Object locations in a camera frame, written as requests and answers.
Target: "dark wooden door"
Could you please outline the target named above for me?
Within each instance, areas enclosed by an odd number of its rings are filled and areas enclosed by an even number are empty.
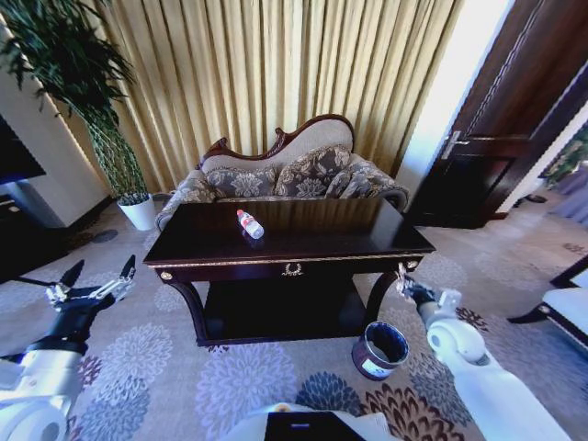
[[[478,228],[588,98],[586,0],[516,0],[409,212]]]

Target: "plastic water bottle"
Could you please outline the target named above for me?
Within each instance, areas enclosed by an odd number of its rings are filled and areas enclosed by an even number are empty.
[[[259,239],[264,235],[264,227],[262,227],[251,214],[242,209],[238,209],[237,219],[245,231],[254,239]]]

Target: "television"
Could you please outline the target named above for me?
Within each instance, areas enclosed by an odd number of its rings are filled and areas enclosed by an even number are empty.
[[[45,175],[8,123],[0,116],[0,185]]]

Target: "green leaves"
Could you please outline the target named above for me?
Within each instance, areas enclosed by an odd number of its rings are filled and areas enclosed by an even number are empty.
[[[103,19],[97,11],[81,0],[0,0],[0,11],[15,35],[0,53],[19,87],[31,73],[44,92],[75,109],[114,114],[110,99],[124,97],[116,82],[133,78],[129,63],[90,26],[87,14]]]
[[[0,12],[14,35],[0,50],[0,68],[7,66],[19,88],[26,74],[36,77],[41,107],[49,94],[85,121],[100,166],[123,205],[146,200],[137,158],[119,133],[110,101],[125,96],[117,81],[133,81],[131,66],[91,27],[88,15],[103,20],[98,11],[83,0],[0,0]]]

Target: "brass drawer handle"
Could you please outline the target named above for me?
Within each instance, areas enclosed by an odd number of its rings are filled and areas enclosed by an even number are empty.
[[[291,264],[286,264],[286,269],[282,273],[282,276],[294,277],[294,276],[302,276],[304,274],[302,272],[302,265],[301,264],[296,264],[296,269],[294,271],[292,271],[290,269],[290,265]]]

